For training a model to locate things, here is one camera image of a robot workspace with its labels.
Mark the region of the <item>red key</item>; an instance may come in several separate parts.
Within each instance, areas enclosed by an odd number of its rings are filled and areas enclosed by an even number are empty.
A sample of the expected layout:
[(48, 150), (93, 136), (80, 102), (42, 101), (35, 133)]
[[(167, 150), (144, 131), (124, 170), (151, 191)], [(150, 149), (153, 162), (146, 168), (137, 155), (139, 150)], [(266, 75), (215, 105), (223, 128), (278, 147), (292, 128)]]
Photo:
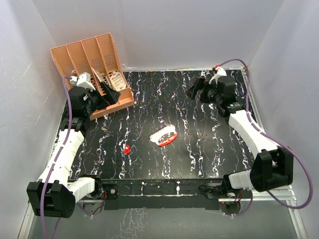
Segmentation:
[(126, 144), (124, 146), (124, 154), (129, 154), (130, 153), (130, 146), (128, 144)]

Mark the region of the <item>steel key holder red handle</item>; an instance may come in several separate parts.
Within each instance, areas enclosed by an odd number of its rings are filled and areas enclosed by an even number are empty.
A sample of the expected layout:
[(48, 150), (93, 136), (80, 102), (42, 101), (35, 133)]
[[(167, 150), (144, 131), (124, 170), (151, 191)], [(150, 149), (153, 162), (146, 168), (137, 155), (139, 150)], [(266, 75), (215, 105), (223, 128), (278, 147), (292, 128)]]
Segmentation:
[(177, 138), (177, 132), (174, 125), (169, 124), (149, 137), (149, 141), (159, 147), (172, 143)]

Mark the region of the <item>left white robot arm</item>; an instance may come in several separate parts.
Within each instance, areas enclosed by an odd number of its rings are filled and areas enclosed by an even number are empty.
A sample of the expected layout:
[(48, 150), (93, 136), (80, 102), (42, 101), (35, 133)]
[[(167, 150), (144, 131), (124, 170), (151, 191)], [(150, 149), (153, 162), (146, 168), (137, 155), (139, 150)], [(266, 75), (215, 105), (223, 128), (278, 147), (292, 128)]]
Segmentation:
[(93, 199), (103, 193), (98, 176), (85, 174), (69, 182), (74, 158), (82, 145), (90, 122), (96, 110), (104, 109), (118, 102), (120, 92), (112, 90), (106, 83), (100, 83), (105, 95), (97, 90), (73, 87), (67, 90), (67, 107), (63, 113), (58, 142), (47, 167), (37, 181), (29, 182), (27, 195), (36, 216), (69, 218), (76, 203), (89, 195)]

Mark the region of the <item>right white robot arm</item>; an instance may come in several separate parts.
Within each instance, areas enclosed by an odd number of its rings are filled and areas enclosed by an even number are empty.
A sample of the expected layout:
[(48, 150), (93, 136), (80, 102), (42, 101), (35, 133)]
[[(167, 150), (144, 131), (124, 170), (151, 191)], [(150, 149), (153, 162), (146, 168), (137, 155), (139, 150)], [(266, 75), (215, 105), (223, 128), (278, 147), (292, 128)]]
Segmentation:
[(268, 139), (255, 121), (248, 118), (249, 113), (237, 100), (235, 90), (234, 80), (229, 76), (221, 76), (212, 81), (198, 78), (186, 91), (186, 95), (192, 100), (201, 91), (202, 103), (215, 104), (219, 115), (235, 129), (255, 158), (251, 170), (226, 174), (220, 185), (200, 186), (200, 191), (232, 198), (241, 189), (264, 192), (292, 184), (293, 155)]

